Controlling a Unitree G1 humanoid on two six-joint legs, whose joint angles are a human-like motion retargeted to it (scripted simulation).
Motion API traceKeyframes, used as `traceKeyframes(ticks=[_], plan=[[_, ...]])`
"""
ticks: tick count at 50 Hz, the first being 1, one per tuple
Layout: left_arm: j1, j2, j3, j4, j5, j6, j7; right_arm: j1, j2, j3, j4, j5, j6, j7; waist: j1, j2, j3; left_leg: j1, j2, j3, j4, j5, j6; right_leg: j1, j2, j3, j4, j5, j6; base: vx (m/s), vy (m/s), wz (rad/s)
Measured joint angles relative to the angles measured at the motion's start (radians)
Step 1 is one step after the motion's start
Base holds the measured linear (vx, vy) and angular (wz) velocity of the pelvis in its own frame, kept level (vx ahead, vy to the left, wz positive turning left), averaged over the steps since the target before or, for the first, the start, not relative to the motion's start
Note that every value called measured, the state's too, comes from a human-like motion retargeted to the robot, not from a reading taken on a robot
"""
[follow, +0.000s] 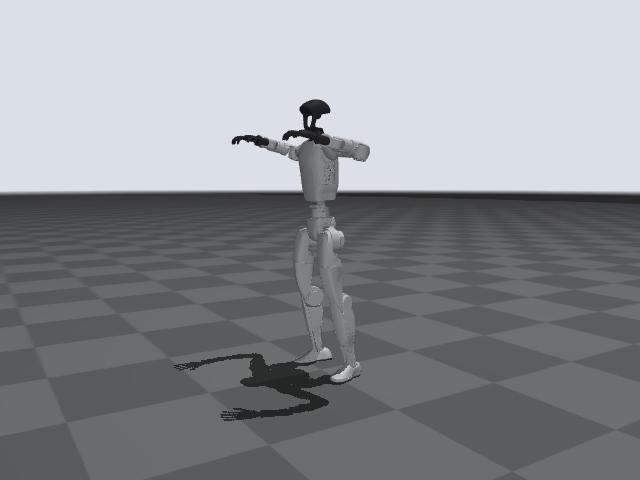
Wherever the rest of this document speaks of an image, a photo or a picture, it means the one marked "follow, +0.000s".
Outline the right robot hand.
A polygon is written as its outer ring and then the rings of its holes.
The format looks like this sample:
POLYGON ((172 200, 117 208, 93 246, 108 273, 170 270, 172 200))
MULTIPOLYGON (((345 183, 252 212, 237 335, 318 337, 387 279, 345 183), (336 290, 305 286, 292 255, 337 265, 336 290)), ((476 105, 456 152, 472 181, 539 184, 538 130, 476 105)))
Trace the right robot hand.
POLYGON ((237 145, 238 145, 239 142, 242 139, 245 140, 246 142, 250 142, 250 141, 254 142, 254 144, 256 146, 260 146, 260 145, 267 146, 269 144, 269 140, 265 139, 265 138, 262 138, 260 135, 257 135, 257 136, 253 136, 253 135, 237 136, 237 137, 234 137, 234 139, 232 140, 232 144, 235 145, 236 141, 237 141, 237 145))

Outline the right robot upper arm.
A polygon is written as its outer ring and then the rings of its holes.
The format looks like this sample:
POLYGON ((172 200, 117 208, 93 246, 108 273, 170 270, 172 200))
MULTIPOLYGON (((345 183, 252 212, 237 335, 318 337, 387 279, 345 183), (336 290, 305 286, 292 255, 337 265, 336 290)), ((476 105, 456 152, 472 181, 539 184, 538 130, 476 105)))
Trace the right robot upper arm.
POLYGON ((299 161, 299 148, 300 148, 300 145, 297 147, 291 146, 288 157, 294 161, 299 161))

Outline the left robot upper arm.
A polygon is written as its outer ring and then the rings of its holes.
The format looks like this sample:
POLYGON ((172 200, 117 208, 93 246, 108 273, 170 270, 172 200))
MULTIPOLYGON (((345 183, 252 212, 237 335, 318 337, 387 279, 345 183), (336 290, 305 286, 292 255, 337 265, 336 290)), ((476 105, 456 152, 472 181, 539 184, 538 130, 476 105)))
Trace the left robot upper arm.
POLYGON ((324 152, 325 156, 330 160, 335 160, 338 157, 347 157, 353 158, 353 160, 365 162, 370 154, 370 147, 364 145, 358 145, 358 150, 353 156, 347 155, 346 153, 333 151, 330 148, 320 148, 324 152))

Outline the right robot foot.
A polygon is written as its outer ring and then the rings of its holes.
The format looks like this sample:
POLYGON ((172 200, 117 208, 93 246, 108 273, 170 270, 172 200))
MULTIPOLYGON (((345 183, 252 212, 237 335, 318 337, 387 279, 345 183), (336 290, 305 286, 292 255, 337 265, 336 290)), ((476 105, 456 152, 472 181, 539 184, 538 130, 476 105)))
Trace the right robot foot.
POLYGON ((298 363, 306 363, 329 358, 332 358, 331 351, 327 347, 323 347, 322 351, 320 349, 319 352, 315 352, 311 349, 309 352, 293 361, 298 363))

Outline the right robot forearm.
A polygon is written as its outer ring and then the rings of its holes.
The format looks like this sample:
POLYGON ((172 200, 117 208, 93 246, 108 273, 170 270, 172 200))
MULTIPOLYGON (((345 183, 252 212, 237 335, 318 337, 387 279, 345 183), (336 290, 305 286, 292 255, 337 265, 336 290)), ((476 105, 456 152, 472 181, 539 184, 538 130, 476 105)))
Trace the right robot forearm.
POLYGON ((273 139, 269 139, 268 137, 262 137, 269 140, 269 144, 267 146, 260 145, 260 148, 266 148, 269 151, 280 153, 281 155, 286 155, 289 153, 290 147, 297 147, 296 145, 279 142, 273 139))

